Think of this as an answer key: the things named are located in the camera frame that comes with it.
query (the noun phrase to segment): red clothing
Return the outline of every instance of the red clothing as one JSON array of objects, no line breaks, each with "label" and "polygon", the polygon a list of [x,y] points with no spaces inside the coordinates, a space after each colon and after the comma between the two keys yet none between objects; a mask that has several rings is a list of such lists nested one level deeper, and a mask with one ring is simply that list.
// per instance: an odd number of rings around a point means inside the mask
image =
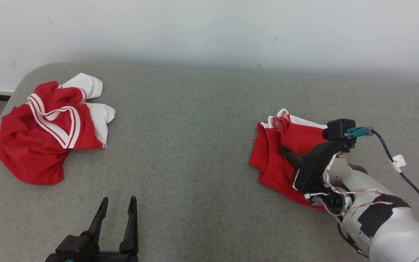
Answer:
[{"label": "red clothing", "polygon": [[318,144],[326,142],[322,135],[326,127],[292,116],[285,109],[277,117],[270,116],[267,122],[258,123],[258,138],[249,164],[260,170],[259,182],[299,204],[324,210],[322,205],[312,206],[303,193],[293,188],[294,168],[281,153],[280,146],[288,147],[297,156],[307,155]]},{"label": "red clothing", "polygon": [[2,117],[0,160],[21,181],[62,181],[70,149],[106,147],[106,124],[114,118],[114,109],[82,103],[98,97],[102,89],[101,81],[85,74],[63,86],[57,82],[39,85],[26,104]]}]

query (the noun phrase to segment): gray couch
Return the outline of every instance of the gray couch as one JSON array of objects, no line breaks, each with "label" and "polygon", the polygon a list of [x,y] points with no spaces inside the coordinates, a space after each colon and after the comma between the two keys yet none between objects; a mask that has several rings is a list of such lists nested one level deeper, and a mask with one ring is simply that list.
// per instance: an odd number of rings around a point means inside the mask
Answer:
[{"label": "gray couch", "polygon": [[[29,73],[3,115],[38,84],[80,72],[103,81],[94,102],[117,111],[108,148],[72,151],[54,186],[22,183],[0,162],[0,262],[43,261],[67,234],[88,229],[104,196],[100,246],[117,250],[132,195],[142,262],[365,261],[329,214],[259,184],[248,165],[256,123],[281,108],[321,124],[374,126],[419,187],[419,84],[58,63]],[[359,139],[348,157],[419,221],[419,196],[376,137]]]}]

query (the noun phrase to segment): white stripe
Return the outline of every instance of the white stripe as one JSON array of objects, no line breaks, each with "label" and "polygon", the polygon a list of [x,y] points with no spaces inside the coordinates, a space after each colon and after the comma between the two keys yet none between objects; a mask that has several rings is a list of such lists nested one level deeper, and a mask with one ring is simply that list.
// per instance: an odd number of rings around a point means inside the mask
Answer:
[{"label": "white stripe", "polygon": [[77,109],[75,109],[72,106],[63,106],[60,109],[53,110],[53,111],[51,111],[49,113],[46,113],[46,114],[50,114],[52,112],[61,113],[61,112],[66,112],[66,111],[69,111],[69,113],[70,113],[70,119],[71,119],[70,124],[71,124],[71,126],[70,126],[70,133],[69,133],[69,136],[68,136],[68,140],[66,141],[66,143],[69,143],[69,144],[67,144],[65,146],[65,148],[74,148],[75,142],[77,141],[77,139],[79,138],[79,135],[80,135],[80,115],[79,115],[79,112],[77,111]]},{"label": "white stripe", "polygon": [[[85,93],[85,91],[83,91],[83,89],[81,89],[81,88],[79,88],[79,89],[80,89],[80,92],[82,93],[83,96],[86,95],[86,93]],[[67,140],[65,140],[65,142],[61,144],[61,146],[63,146],[63,148],[73,148],[75,146],[75,142],[77,141],[77,139],[79,137],[79,134],[80,134],[80,115],[79,115],[78,111],[75,108],[73,108],[72,106],[63,106],[60,109],[56,109],[56,110],[50,111],[48,113],[45,113],[45,106],[44,106],[43,101],[41,100],[41,98],[35,93],[33,93],[31,95],[31,97],[33,97],[40,104],[40,109],[39,109],[40,114],[42,116],[46,116],[46,118],[48,120],[53,121],[54,119],[57,118],[57,116],[60,114],[60,112],[65,112],[67,110],[70,111],[71,128],[70,128],[69,135],[67,135],[67,133],[62,128],[57,126],[56,124],[45,121],[43,119],[43,117],[41,117],[40,120],[43,121],[51,129],[53,129],[53,131],[55,133],[57,133],[62,139],[67,138]]]},{"label": "white stripe", "polygon": [[63,148],[65,148],[66,143],[69,142],[68,139],[70,139],[70,136],[68,136],[67,133],[62,128],[60,128],[59,126],[57,126],[56,124],[50,123],[50,122],[46,121],[45,119],[43,119],[43,114],[40,113],[40,108],[38,107],[38,105],[35,102],[35,100],[33,100],[33,98],[31,98],[31,97],[29,97],[28,99],[33,104],[33,107],[37,111],[36,116],[35,115],[34,116],[37,117],[42,122],[42,124],[46,127],[45,128],[44,126],[42,126],[43,129],[46,130],[49,127],[52,130],[52,132],[56,133],[60,137],[60,139],[63,140],[63,143],[61,143],[61,145],[63,146]]},{"label": "white stripe", "polygon": [[73,120],[73,118],[75,118],[75,126],[73,124],[73,121],[71,121],[73,130],[71,129],[70,136],[72,135],[73,136],[72,136],[72,141],[70,141],[70,144],[68,145],[68,148],[73,148],[75,146],[75,142],[77,141],[80,135],[80,115],[79,115],[79,112],[72,106],[64,106],[62,108],[70,109],[71,119]]},{"label": "white stripe", "polygon": [[33,103],[29,103],[28,104],[30,106],[30,109],[32,110],[33,113],[33,118],[35,119],[35,121],[38,123],[39,126],[41,126],[46,132],[50,133],[58,142],[59,144],[65,148],[65,144],[63,143],[63,141],[61,141],[50,129],[48,129],[41,121],[40,118],[38,117],[37,114],[37,110],[34,108],[34,104]]}]

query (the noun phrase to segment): black cable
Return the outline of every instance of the black cable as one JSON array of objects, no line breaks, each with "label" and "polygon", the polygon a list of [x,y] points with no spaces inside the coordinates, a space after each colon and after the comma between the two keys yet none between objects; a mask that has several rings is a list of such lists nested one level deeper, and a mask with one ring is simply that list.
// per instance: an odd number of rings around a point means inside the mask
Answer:
[{"label": "black cable", "polygon": [[[384,150],[386,151],[386,154],[387,154],[387,156],[389,157],[389,160],[391,161],[391,162],[394,162],[394,159],[392,159],[392,156],[391,156],[391,153],[389,153],[389,149],[387,148],[387,146],[386,146],[386,143],[384,142],[384,139],[382,138],[382,136],[377,132],[377,131],[374,131],[374,130],[371,130],[371,133],[373,133],[373,134],[375,134],[378,138],[379,138],[379,140],[381,141],[381,144],[383,145],[383,147],[384,147]],[[399,175],[418,193],[418,195],[419,195],[419,189],[414,185],[414,183],[412,183],[412,181],[410,181],[405,175],[404,175],[404,173],[403,172],[400,172],[399,173]]]},{"label": "black cable", "polygon": [[384,142],[382,136],[374,130],[371,130],[371,133],[375,134],[379,138],[379,141],[381,141],[381,144],[383,144],[384,150],[386,151],[387,157],[389,157],[391,162],[394,162],[394,159],[392,159],[391,153],[389,153],[389,149],[387,149],[386,143]]}]

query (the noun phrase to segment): white cable clip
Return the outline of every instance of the white cable clip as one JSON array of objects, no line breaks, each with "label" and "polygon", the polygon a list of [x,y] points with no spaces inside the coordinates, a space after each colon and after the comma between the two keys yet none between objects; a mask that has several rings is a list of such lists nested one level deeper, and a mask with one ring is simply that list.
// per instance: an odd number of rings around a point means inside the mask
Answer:
[{"label": "white cable clip", "polygon": [[394,156],[392,159],[394,160],[394,162],[391,162],[391,164],[392,164],[392,167],[394,168],[394,170],[397,173],[402,173],[402,170],[400,170],[400,168],[402,166],[407,165],[407,163],[405,162],[404,156],[398,155],[398,156]]},{"label": "white cable clip", "polygon": [[323,192],[319,192],[319,193],[311,193],[311,194],[305,194],[305,198],[306,199],[310,199],[313,196],[319,196],[319,195],[323,195],[323,196],[327,196],[329,194],[323,193]]}]

